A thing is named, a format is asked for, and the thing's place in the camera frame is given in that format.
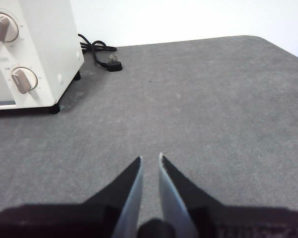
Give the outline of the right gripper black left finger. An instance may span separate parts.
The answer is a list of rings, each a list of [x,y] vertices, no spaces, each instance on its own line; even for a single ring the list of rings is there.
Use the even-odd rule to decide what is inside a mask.
[[[143,159],[83,203],[25,204],[0,212],[0,238],[135,238]]]

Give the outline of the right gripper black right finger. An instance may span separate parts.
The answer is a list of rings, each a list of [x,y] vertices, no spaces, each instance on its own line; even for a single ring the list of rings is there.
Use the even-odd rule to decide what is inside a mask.
[[[178,238],[298,238],[298,211],[225,205],[196,186],[160,153],[164,220]]]

